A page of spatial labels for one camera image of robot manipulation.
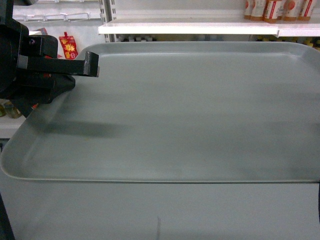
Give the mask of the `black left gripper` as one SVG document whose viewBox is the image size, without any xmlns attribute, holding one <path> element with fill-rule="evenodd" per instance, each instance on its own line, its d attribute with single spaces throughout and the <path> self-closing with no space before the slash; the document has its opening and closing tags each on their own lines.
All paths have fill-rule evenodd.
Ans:
<svg viewBox="0 0 320 240">
<path fill-rule="evenodd" d="M 57 59 L 58 40 L 53 36 L 29 36 L 29 29 L 14 20 L 14 5 L 30 6 L 34 0 L 0 2 L 0 97 L 9 100 L 27 117 L 39 104 L 50 104 L 72 90 L 72 76 L 98 77 L 99 55 L 85 52 L 83 60 Z M 18 57 L 24 57 L 24 69 Z"/>
</svg>

